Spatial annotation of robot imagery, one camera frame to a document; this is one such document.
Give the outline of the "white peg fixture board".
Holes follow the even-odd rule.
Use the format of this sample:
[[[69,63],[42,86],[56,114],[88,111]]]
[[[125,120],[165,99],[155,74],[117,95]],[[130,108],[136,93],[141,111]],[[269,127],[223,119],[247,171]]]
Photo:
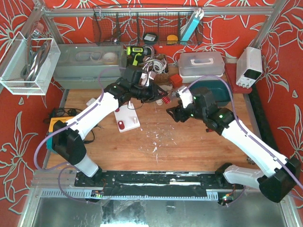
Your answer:
[[[140,127],[139,118],[137,116],[135,107],[131,101],[119,107],[119,109],[120,111],[118,113],[114,111],[117,126],[119,121],[123,121],[125,124],[125,129],[123,131],[120,131],[118,127],[120,133]]]

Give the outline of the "white plug adapter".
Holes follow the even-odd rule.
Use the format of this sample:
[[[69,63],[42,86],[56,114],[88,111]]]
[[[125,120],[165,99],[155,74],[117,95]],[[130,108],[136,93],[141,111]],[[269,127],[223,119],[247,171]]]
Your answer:
[[[87,105],[87,107],[89,107],[89,106],[94,106],[97,102],[98,102],[97,99],[91,98],[91,99],[86,103],[86,105]]]

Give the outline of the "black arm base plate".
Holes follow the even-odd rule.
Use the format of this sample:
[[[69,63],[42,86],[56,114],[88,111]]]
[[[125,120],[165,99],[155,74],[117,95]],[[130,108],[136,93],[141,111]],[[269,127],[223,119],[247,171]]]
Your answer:
[[[106,171],[98,181],[78,172],[74,186],[100,188],[105,196],[133,198],[192,198],[206,197],[208,192],[242,190],[239,184],[220,181],[216,175],[200,172],[139,172]]]

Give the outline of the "small red spring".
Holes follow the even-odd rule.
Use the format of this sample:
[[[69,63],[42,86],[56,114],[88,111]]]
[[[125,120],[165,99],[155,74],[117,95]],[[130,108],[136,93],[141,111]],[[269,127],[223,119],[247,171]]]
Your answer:
[[[169,104],[171,102],[170,98],[168,98],[167,96],[163,97],[162,98],[162,101],[165,103],[165,104]]]

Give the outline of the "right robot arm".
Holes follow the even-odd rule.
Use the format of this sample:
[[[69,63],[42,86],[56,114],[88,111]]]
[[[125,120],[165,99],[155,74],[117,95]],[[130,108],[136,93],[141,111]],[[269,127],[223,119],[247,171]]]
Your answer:
[[[182,86],[176,96],[178,106],[166,110],[174,121],[202,120],[208,129],[232,142],[259,167],[253,170],[226,163],[217,169],[219,181],[259,189],[276,203],[299,184],[301,162],[295,157],[287,158],[263,142],[233,111],[219,107],[209,89]]]

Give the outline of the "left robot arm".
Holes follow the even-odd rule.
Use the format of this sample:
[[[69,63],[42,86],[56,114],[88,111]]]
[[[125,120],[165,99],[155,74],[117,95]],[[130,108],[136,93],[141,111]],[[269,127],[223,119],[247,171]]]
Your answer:
[[[152,103],[168,94],[151,79],[142,85],[142,73],[142,69],[136,66],[126,67],[122,76],[108,85],[93,104],[67,122],[55,123],[52,149],[87,177],[94,178],[101,174],[102,169],[87,154],[83,142],[87,134],[132,98],[142,103]]]

